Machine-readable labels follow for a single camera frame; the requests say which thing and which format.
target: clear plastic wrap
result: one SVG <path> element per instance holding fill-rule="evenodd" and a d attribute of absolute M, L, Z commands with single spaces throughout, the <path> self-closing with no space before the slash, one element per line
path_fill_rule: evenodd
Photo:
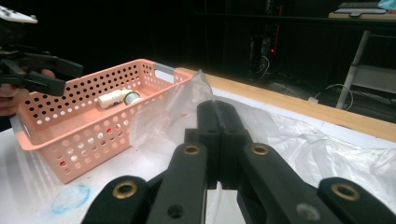
<path fill-rule="evenodd" d="M 174 87 L 163 100 L 145 105 L 131 126 L 131 145 L 149 155 L 159 172 L 166 169 L 173 149 L 184 140 L 186 128 L 196 128 L 196 106 L 207 100 L 221 100 L 235 106 L 253 141 L 272 146 L 307 183 L 317 187 L 321 179 L 340 176 L 361 185 L 396 213 L 395 148 L 363 148 L 322 133 L 314 126 L 235 100 L 218 97 L 199 71 L 186 85 Z M 235 212 L 234 192 L 220 187 L 210 190 L 206 223 L 233 223 L 242 219 Z"/>

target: basket hole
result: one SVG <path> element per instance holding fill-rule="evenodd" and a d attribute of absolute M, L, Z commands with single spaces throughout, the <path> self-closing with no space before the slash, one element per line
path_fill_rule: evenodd
<path fill-rule="evenodd" d="M 85 136 L 90 136 L 91 135 L 91 131 L 90 130 L 85 130 L 84 131 L 84 135 Z"/>
<path fill-rule="evenodd" d="M 56 146 L 50 146 L 49 149 L 50 149 L 52 152 L 58 151 L 58 148 L 57 148 Z"/>
<path fill-rule="evenodd" d="M 64 146 L 64 147 L 68 147 L 69 144 L 70 144 L 69 140 L 63 140 L 62 141 L 62 146 Z"/>
<path fill-rule="evenodd" d="M 78 156 L 74 155 L 70 158 L 71 161 L 76 161 L 78 159 Z"/>
<path fill-rule="evenodd" d="M 76 142 L 79 141 L 79 139 L 80 139 L 79 134 L 74 135 L 74 136 L 73 136 L 73 139 L 74 139 Z"/>

